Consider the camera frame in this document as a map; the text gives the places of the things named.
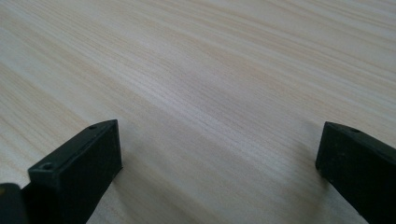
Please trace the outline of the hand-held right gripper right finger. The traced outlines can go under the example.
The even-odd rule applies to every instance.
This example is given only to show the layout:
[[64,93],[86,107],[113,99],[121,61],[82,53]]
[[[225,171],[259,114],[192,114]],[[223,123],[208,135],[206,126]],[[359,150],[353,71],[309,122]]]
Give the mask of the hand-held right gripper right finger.
[[327,121],[316,169],[369,224],[396,224],[395,148]]

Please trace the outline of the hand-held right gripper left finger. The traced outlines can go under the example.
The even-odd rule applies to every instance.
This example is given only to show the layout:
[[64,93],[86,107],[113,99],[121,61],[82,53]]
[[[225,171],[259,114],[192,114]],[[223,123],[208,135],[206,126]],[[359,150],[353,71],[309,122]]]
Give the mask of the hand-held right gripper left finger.
[[28,169],[32,224],[86,224],[121,170],[118,122],[93,124]]

